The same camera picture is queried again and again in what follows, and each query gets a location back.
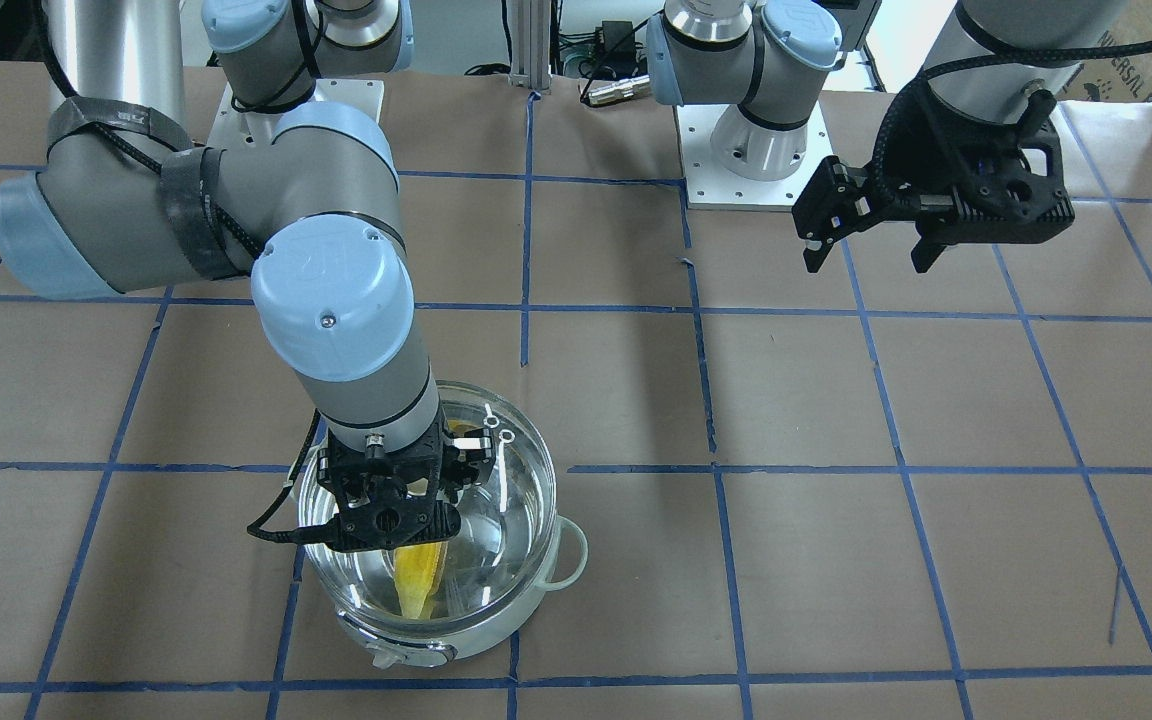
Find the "silver robot arm with corn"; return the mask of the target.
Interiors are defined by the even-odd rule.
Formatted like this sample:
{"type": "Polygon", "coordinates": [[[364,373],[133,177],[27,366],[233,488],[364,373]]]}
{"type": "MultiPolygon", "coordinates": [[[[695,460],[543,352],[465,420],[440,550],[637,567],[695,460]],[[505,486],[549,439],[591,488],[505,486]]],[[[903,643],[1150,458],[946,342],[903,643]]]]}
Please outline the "silver robot arm with corn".
{"type": "Polygon", "coordinates": [[[206,1],[200,17],[247,149],[183,126],[179,18],[165,1],[36,1],[60,99],[41,172],[0,185],[0,258],[45,300],[247,275],[270,344],[326,425],[316,482],[338,511],[250,533],[342,553],[457,537],[488,478],[484,430],[453,434],[414,318],[391,145],[320,79],[397,70],[401,1],[206,1]]]}

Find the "silver robot arm with lid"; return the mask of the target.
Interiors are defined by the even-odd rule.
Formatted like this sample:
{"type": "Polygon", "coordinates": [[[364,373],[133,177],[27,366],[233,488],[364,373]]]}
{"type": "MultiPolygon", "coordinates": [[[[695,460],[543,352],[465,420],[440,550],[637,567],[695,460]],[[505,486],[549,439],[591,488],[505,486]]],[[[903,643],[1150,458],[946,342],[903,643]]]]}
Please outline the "silver robot arm with lid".
{"type": "MultiPolygon", "coordinates": [[[[1034,245],[1074,222],[1051,115],[1121,1],[958,1],[918,77],[890,101],[864,167],[827,156],[791,209],[817,272],[838,241],[914,222],[925,272],[948,247],[1034,245]]],[[[750,179],[796,169],[844,31],[814,1],[668,1],[646,26],[664,105],[721,105],[717,154],[750,179]]]]}

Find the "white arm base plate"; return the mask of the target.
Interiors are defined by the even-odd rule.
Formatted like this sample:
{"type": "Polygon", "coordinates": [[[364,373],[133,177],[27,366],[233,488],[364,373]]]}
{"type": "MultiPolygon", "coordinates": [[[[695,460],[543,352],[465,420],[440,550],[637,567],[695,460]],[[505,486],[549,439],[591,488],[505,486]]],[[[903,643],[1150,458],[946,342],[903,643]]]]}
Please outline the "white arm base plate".
{"type": "Polygon", "coordinates": [[[790,211],[823,158],[832,154],[819,106],[791,131],[755,126],[735,105],[675,111],[690,209],[790,211]]]}

